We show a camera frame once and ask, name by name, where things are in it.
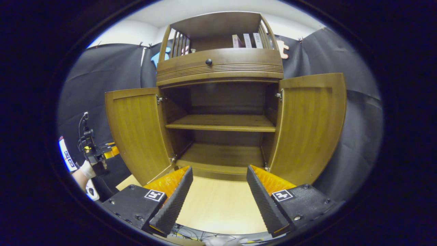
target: white glove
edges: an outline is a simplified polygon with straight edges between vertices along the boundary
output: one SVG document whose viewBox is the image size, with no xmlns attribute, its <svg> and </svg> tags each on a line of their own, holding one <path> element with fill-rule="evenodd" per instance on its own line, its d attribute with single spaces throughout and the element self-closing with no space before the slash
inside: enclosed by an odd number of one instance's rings
<svg viewBox="0 0 437 246">
<path fill-rule="evenodd" d="M 87 179 L 91 179 L 91 178 L 94 178 L 96 176 L 96 173 L 94 172 L 93 167 L 91 166 L 91 164 L 87 160 L 85 160 L 83 162 L 83 165 L 80 167 L 79 170 L 82 171 L 83 175 L 85 175 L 85 177 Z"/>
</svg>

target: ceiling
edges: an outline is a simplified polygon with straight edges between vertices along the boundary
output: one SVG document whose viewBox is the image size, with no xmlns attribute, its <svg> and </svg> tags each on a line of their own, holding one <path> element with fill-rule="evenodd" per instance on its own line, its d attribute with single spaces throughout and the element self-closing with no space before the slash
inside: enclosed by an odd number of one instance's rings
<svg viewBox="0 0 437 246">
<path fill-rule="evenodd" d="M 137 11 L 126 19 L 146 22 L 160 28 L 196 15 L 220 11 L 271 14 L 315 30 L 325 26 L 299 9 L 277 0 L 162 0 Z"/>
</svg>

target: book spine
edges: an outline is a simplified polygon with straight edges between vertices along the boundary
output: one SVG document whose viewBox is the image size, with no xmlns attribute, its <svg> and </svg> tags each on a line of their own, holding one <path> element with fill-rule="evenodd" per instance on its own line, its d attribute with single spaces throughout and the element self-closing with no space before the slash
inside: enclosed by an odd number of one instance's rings
<svg viewBox="0 0 437 246">
<path fill-rule="evenodd" d="M 234 48 L 242 47 L 241 40 L 237 34 L 232 35 L 232 42 L 234 44 Z"/>
<path fill-rule="evenodd" d="M 257 48 L 263 49 L 263 43 L 261 42 L 260 34 L 257 33 L 257 32 L 254 32 L 253 33 L 253 39 L 255 40 L 255 45 L 257 46 Z"/>
<path fill-rule="evenodd" d="M 250 36 L 248 33 L 244 33 L 244 43 L 246 44 L 246 48 L 252 48 L 252 43 L 250 42 Z"/>
</svg>

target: cabinet door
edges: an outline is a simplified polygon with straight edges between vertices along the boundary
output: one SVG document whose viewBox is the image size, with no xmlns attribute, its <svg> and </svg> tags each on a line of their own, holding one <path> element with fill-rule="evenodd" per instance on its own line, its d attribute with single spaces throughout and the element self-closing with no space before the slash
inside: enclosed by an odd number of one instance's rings
<svg viewBox="0 0 437 246">
<path fill-rule="evenodd" d="M 342 73 L 281 80 L 270 172 L 295 184 L 313 183 L 327 165 L 343 129 Z"/>
<path fill-rule="evenodd" d="M 158 88 L 105 93 L 106 114 L 120 155 L 141 185 L 164 175 L 173 165 Z"/>
</svg>

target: black curtain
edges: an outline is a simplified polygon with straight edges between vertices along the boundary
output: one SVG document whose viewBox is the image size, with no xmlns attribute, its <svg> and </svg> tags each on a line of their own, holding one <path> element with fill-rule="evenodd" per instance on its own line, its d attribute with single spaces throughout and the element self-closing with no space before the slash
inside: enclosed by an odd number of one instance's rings
<svg viewBox="0 0 437 246">
<path fill-rule="evenodd" d="M 60 95 L 57 126 L 79 164 L 85 160 L 77 148 L 80 118 L 88 111 L 88 126 L 94 130 L 97 144 L 112 140 L 104 93 L 140 87 L 142 51 L 143 47 L 129 44 L 92 47 L 83 52 L 68 74 Z M 102 200 L 117 192 L 115 186 L 130 175 L 120 155 L 108 159 L 107 164 L 108 174 L 93 178 Z"/>
<path fill-rule="evenodd" d="M 313 184 L 331 198 L 347 200 L 357 191 L 373 167 L 382 139 L 383 113 L 376 80 L 361 56 L 345 39 L 324 28 L 302 42 L 277 36 L 289 46 L 283 59 L 284 78 L 311 74 L 344 73 L 347 85 L 347 111 L 338 146 L 320 177 Z M 167 47 L 172 46 L 169 40 Z M 131 88 L 156 87 L 156 68 L 151 58 L 161 44 L 144 48 L 112 44 L 88 48 L 67 77 L 58 113 L 59 134 L 66 139 L 73 157 L 83 162 L 76 144 L 77 125 L 84 111 L 90 113 L 89 125 L 98 142 L 111 140 L 106 119 L 104 93 Z M 105 179 L 107 190 L 130 175 L 123 160 L 113 176 Z"/>
</svg>

